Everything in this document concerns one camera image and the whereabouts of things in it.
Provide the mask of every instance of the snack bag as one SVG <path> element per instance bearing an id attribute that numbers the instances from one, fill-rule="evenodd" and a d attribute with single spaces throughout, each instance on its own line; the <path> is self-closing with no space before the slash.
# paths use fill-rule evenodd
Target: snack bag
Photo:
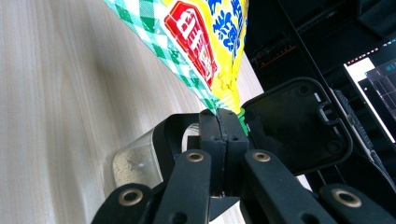
<path id="1" fill-rule="evenodd" d="M 213 114 L 218 108 L 232 110 L 244 126 L 236 79 L 245 45 L 246 0 L 105 2 Z"/>

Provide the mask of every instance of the wooden table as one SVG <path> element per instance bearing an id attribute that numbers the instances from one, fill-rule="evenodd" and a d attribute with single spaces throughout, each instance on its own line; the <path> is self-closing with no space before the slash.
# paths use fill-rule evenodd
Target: wooden table
<path id="1" fill-rule="evenodd" d="M 204 107 L 101 0 L 1 1 L 0 15 L 1 222 L 89 223 L 114 153 Z M 245 55 L 238 85 L 242 103 L 262 93 Z"/>

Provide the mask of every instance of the monitor screen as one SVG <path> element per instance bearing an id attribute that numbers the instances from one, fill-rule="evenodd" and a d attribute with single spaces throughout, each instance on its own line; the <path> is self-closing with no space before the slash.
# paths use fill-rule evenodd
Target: monitor screen
<path id="1" fill-rule="evenodd" d="M 396 38 L 344 63 L 361 99 L 389 140 L 396 139 Z"/>

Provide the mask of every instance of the red label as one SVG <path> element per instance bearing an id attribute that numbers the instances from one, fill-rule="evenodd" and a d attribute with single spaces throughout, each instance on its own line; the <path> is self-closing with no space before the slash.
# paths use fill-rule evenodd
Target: red label
<path id="1" fill-rule="evenodd" d="M 177 2 L 169 15 L 165 17 L 164 23 L 210 87 L 218 66 L 198 8 L 184 2 Z"/>

